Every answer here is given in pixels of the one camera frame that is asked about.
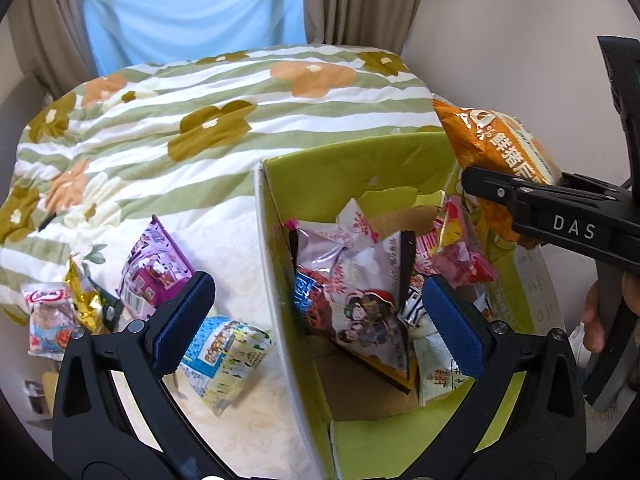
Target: curtain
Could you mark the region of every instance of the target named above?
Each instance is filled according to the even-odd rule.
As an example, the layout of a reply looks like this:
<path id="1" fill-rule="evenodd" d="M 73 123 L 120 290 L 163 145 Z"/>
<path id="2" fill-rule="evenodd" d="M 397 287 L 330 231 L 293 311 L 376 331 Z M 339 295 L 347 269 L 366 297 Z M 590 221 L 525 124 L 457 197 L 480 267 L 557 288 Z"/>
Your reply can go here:
<path id="1" fill-rule="evenodd" d="M 82 0 L 98 72 L 306 43 L 303 0 Z"/>
<path id="2" fill-rule="evenodd" d="M 420 0 L 305 0 L 306 39 L 400 54 L 418 4 Z"/>
<path id="3" fill-rule="evenodd" d="M 14 0 L 8 16 L 20 68 L 53 97 L 97 76 L 81 0 Z"/>

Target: white candy wrapper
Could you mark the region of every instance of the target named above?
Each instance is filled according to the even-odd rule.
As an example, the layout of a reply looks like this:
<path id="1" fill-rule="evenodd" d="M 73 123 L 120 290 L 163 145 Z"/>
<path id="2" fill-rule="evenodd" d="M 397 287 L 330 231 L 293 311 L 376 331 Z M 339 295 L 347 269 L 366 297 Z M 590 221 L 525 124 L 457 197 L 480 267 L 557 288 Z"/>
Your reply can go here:
<path id="1" fill-rule="evenodd" d="M 474 305 L 490 320 L 491 308 L 488 295 L 483 289 L 482 285 L 476 286 L 476 293 L 479 295 Z M 417 331 L 427 333 L 426 336 L 414 339 L 414 350 L 420 370 L 418 401 L 421 406 L 426 406 L 432 400 L 455 390 L 469 377 L 460 372 L 455 359 L 440 334 L 435 331 L 435 326 L 426 312 Z"/>

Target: snack bag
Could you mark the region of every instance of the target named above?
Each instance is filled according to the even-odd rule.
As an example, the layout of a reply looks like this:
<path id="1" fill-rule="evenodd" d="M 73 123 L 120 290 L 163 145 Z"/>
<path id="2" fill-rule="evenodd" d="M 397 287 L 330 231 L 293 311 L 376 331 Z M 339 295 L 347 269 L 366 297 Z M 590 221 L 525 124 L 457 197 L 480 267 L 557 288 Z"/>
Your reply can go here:
<path id="1" fill-rule="evenodd" d="M 411 272 L 411 280 L 409 281 L 409 293 L 404 302 L 404 308 L 398 316 L 414 328 L 419 327 L 420 322 L 427 315 L 422 306 L 422 286 L 424 285 L 425 277 L 438 273 L 431 259 L 431 251 L 436 248 L 437 244 L 436 229 L 415 239 L 415 261 Z"/>
<path id="2" fill-rule="evenodd" d="M 398 319 L 404 296 L 401 253 L 408 249 L 408 235 L 397 232 L 375 243 L 376 235 L 353 200 L 335 226 L 289 225 L 298 227 L 294 304 L 308 325 L 400 389 L 411 390 L 417 363 Z M 312 230 L 316 226 L 321 226 L 317 232 Z"/>
<path id="3" fill-rule="evenodd" d="M 122 301 L 116 298 L 113 294 L 110 294 L 102 288 L 100 285 L 94 282 L 90 276 L 87 279 L 94 286 L 95 290 L 100 294 L 100 298 L 102 300 L 102 304 L 104 305 L 104 310 L 102 311 L 104 314 L 103 323 L 105 329 L 109 332 L 116 332 L 118 327 L 118 322 L 120 321 L 120 316 L 122 314 L 122 309 L 124 305 Z"/>
<path id="4" fill-rule="evenodd" d="M 458 108 L 434 99 L 436 111 L 451 147 L 462 166 L 475 165 L 502 171 L 542 184 L 557 184 L 560 169 L 542 145 L 514 117 L 493 110 Z M 511 229 L 511 215 L 505 206 L 479 200 L 489 228 L 504 240 L 533 248 L 537 242 Z"/>
<path id="5" fill-rule="evenodd" d="M 449 285 L 453 288 L 475 285 L 498 277 L 498 272 L 482 254 L 460 197 L 447 199 L 434 225 L 438 243 L 431 249 L 433 267 Z"/>
<path id="6" fill-rule="evenodd" d="M 346 249 L 364 249 L 378 241 L 378 235 L 371 229 L 369 221 L 362 214 L 354 198 L 342 208 L 335 224 L 288 220 L 284 223 L 284 227 L 292 231 L 297 229 L 299 233 L 314 234 Z"/>
<path id="7" fill-rule="evenodd" d="M 29 315 L 29 354 L 62 361 L 71 333 L 78 326 L 65 283 L 22 286 Z"/>
<path id="8" fill-rule="evenodd" d="M 133 318 L 148 319 L 172 300 L 194 270 L 178 245 L 152 216 L 122 269 L 118 295 Z"/>
<path id="9" fill-rule="evenodd" d="M 482 291 L 483 288 L 482 285 L 476 285 L 476 293 L 480 293 L 474 305 L 490 322 L 491 308 L 487 293 Z M 421 406 L 426 406 L 432 400 L 455 390 L 469 377 L 460 372 L 447 345 L 426 312 L 420 321 L 420 331 L 424 335 L 414 339 L 413 343 L 420 370 L 418 400 Z"/>
<path id="10" fill-rule="evenodd" d="M 271 347 L 269 334 L 225 316 L 204 320 L 180 367 L 189 384 L 220 416 Z"/>
<path id="11" fill-rule="evenodd" d="M 70 293 L 70 299 L 76 308 L 78 321 L 91 334 L 99 334 L 103 327 L 104 306 L 102 298 L 92 282 L 71 258 L 69 258 L 69 270 L 65 275 L 65 283 Z"/>

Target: orange snack bag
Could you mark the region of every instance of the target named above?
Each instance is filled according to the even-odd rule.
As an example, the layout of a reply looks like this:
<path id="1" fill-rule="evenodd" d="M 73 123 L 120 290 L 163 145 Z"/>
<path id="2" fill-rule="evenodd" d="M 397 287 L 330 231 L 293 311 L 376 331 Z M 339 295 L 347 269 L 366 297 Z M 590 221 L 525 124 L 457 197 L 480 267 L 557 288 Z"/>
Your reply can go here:
<path id="1" fill-rule="evenodd" d="M 462 169 L 474 165 L 510 173 L 541 184 L 556 184 L 562 172 L 545 149 L 515 118 L 493 110 L 459 108 L 433 100 L 444 131 Z M 532 249 L 537 242 L 511 229 L 505 206 L 478 199 L 490 229 L 504 240 Z"/>

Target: finger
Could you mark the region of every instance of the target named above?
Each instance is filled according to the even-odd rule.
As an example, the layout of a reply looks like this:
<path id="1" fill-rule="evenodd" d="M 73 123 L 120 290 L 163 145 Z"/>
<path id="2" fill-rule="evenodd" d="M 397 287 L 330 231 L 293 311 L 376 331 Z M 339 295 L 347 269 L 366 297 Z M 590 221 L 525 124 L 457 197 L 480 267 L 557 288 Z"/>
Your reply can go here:
<path id="1" fill-rule="evenodd" d="M 622 275 L 622 297 L 625 298 L 626 306 L 640 316 L 640 278 L 630 272 Z"/>
<path id="2" fill-rule="evenodd" d="M 604 327 L 599 318 L 596 317 L 594 321 L 584 325 L 584 339 L 582 340 L 582 344 L 588 351 L 596 353 L 602 352 L 605 342 Z"/>
<path id="3" fill-rule="evenodd" d="M 582 322 L 589 324 L 596 319 L 598 315 L 598 283 L 591 285 L 587 293 L 587 298 L 584 300 L 584 310 L 582 313 Z"/>

